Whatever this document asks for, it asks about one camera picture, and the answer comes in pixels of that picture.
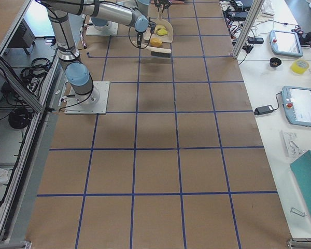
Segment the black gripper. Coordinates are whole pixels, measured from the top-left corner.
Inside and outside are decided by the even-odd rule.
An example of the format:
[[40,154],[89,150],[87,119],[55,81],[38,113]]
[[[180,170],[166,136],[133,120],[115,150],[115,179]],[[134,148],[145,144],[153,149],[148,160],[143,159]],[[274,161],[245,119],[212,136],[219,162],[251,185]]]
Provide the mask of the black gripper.
[[168,9],[172,5],[171,0],[154,0],[154,4],[157,8],[162,7],[163,9]]
[[150,29],[150,37],[152,37],[156,28],[156,23],[150,20],[137,20],[136,21],[136,32],[137,32],[137,44],[141,45],[143,40],[143,34]]

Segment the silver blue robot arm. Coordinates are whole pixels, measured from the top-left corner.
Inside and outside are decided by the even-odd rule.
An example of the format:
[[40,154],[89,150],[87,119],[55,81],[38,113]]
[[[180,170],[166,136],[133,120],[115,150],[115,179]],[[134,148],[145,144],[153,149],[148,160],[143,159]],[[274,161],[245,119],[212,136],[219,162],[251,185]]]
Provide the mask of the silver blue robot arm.
[[133,27],[138,40],[141,40],[143,33],[153,25],[147,19],[150,1],[125,1],[124,4],[111,1],[38,1],[38,3],[47,9],[59,50],[59,63],[75,92],[77,103],[93,102],[97,99],[97,93],[89,70],[81,62],[68,15],[86,15],[99,19],[101,24],[110,21]]
[[104,26],[107,22],[133,27],[144,32],[149,26],[148,10],[150,1],[98,1],[98,9],[94,9],[91,20],[96,26]]

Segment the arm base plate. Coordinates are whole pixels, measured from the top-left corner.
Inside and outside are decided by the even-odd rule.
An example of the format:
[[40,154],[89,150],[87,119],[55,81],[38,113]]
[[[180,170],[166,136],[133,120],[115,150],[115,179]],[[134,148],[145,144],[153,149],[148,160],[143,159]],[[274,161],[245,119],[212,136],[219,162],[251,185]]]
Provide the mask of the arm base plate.
[[116,36],[118,23],[108,22],[105,26],[94,26],[90,20],[86,28],[87,36]]
[[91,115],[106,114],[110,82],[95,81],[91,96],[75,94],[73,88],[70,88],[69,95],[73,97],[67,99],[67,106],[64,109],[65,114],[69,115]]

